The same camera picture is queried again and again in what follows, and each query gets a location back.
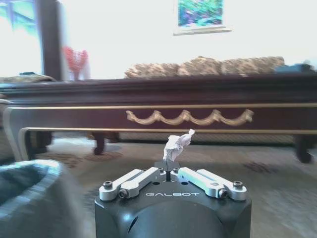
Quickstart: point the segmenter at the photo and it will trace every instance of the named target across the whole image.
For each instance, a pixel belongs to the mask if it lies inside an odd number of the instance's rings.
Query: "picture frame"
[[[174,36],[230,32],[227,4],[228,0],[174,0]]]

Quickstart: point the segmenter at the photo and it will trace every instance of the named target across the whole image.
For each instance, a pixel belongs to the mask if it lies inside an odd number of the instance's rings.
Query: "gray fabric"
[[[79,187],[55,161],[0,167],[1,238],[81,238],[85,212]]]

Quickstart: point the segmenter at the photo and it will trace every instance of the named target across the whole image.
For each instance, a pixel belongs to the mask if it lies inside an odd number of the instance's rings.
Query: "gold decorative trim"
[[[11,107],[23,110],[69,109],[174,109],[174,108],[317,108],[317,103],[262,103],[262,104],[203,104],[203,105],[137,105],[137,106],[60,106],[60,107]]]
[[[191,113],[187,110],[183,110],[181,114],[174,118],[174,119],[166,119],[160,111],[154,111],[151,116],[149,116],[146,119],[139,119],[137,118],[132,111],[126,111],[127,113],[127,119],[130,121],[134,121],[138,124],[141,125],[150,125],[153,124],[156,121],[162,121],[165,124],[168,125],[180,125],[184,121],[190,121],[196,125],[210,125],[212,123],[216,122],[222,122],[226,125],[231,125],[231,126],[238,126],[242,125],[246,122],[252,122],[252,116],[254,112],[252,112],[249,109],[246,109],[238,118],[236,119],[227,119],[224,118],[221,115],[221,112],[218,110],[213,110],[213,112],[206,118],[204,119],[196,119],[194,118]]]
[[[74,127],[26,127],[36,131],[114,131],[114,132],[188,132],[187,129],[139,129],[139,128],[74,128]],[[259,130],[259,129],[195,129],[197,133],[243,133],[243,134],[302,134],[314,135],[317,130]]]

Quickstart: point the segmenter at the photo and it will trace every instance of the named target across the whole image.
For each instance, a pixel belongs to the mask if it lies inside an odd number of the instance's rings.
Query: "white wall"
[[[89,53],[91,78],[141,62],[284,56],[317,59],[316,0],[225,0],[232,32],[173,36],[173,0],[63,0],[62,44]]]

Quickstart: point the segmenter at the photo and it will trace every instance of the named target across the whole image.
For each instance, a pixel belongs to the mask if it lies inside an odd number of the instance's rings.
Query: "white tissue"
[[[190,129],[188,134],[182,136],[170,135],[164,148],[163,159],[175,161],[176,157],[184,150],[184,147],[190,144],[193,134],[195,134],[195,131]]]

